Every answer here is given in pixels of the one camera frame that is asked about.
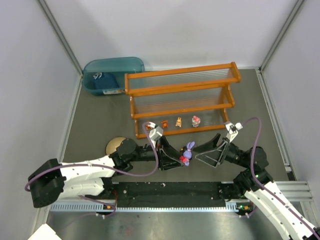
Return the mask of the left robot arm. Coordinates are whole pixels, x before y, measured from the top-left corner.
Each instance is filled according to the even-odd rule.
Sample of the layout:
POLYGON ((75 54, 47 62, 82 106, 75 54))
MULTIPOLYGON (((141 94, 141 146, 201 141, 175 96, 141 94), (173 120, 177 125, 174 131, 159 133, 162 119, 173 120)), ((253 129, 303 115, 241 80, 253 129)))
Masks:
POLYGON ((145 173, 146 177, 156 170, 166 171, 190 164, 183 151, 174 149, 165 137, 144 146, 121 137, 110 154, 98 159, 76 163, 60 163, 56 158, 47 160, 28 177, 25 190, 30 192, 36 209, 60 199, 107 196, 114 190, 113 176, 130 175, 133 162, 148 161, 154 161, 155 167, 145 173))

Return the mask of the purple rabbit toy figure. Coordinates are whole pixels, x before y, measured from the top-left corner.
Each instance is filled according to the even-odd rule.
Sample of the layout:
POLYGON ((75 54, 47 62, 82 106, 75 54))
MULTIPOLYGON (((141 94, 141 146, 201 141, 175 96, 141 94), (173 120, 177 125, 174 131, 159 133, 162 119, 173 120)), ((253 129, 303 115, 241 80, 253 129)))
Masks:
POLYGON ((182 156, 180 156, 179 160, 185 165, 189 166, 190 160, 192 159, 192 149, 195 146, 195 142, 191 141, 186 144, 187 151, 182 153, 182 156))

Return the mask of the pink rabbit toy figure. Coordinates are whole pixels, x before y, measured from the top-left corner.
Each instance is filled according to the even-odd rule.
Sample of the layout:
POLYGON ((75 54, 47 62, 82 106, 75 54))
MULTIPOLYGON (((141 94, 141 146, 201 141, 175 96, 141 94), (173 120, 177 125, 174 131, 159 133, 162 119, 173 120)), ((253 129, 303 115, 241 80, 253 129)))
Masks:
POLYGON ((191 123, 194 128, 197 128, 201 123, 201 119, 194 115, 191 119, 191 123))

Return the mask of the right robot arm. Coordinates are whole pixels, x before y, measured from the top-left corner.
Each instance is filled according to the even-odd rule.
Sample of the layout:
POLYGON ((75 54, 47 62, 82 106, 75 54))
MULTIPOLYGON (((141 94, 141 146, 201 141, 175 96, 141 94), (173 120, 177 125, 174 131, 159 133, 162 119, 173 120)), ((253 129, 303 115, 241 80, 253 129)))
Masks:
POLYGON ((193 149, 194 158, 211 167, 229 162, 244 168, 232 183, 220 183, 218 195, 225 201, 248 199, 277 229, 284 240, 318 240, 320 229, 308 221, 281 192, 266 171, 267 154, 253 146, 241 150, 233 144, 235 133, 224 138, 217 134, 212 140, 193 149))

